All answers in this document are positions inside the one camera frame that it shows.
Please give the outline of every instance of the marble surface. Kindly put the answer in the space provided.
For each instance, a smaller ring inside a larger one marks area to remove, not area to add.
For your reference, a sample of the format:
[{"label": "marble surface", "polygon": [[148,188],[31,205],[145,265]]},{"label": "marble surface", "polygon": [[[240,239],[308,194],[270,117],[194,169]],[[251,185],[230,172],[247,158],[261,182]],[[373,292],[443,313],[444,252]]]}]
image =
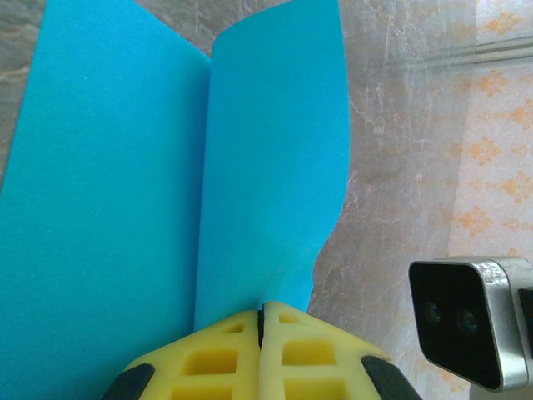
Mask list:
[{"label": "marble surface", "polygon": [[[214,38],[279,0],[140,0],[209,54]],[[7,156],[44,0],[0,0],[0,165]],[[317,260],[310,313],[387,350],[424,398],[467,398],[416,339],[407,268],[445,256],[457,187],[469,71],[435,50],[473,44],[475,2],[342,0],[351,93],[351,176],[343,214]]]}]

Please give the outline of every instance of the black camera face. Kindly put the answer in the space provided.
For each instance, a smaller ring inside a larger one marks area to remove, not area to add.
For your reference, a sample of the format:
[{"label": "black camera face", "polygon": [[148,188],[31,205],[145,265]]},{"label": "black camera face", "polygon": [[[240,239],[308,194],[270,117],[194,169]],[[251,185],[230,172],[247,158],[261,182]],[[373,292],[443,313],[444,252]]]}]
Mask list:
[{"label": "black camera face", "polygon": [[501,371],[477,271],[467,264],[415,262],[409,279],[424,355],[472,382],[498,389]]}]

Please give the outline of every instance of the folded foam sheet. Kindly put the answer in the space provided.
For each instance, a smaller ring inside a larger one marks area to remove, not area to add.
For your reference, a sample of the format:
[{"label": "folded foam sheet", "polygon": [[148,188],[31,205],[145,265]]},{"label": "folded foam sheet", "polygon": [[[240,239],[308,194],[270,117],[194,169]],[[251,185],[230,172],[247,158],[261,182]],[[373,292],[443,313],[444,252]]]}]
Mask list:
[{"label": "folded foam sheet", "polygon": [[209,67],[133,2],[47,2],[0,196],[0,398],[99,398],[192,330]]},{"label": "folded foam sheet", "polygon": [[195,328],[271,300],[306,311],[344,201],[349,135],[336,0],[294,0],[218,37]]}]

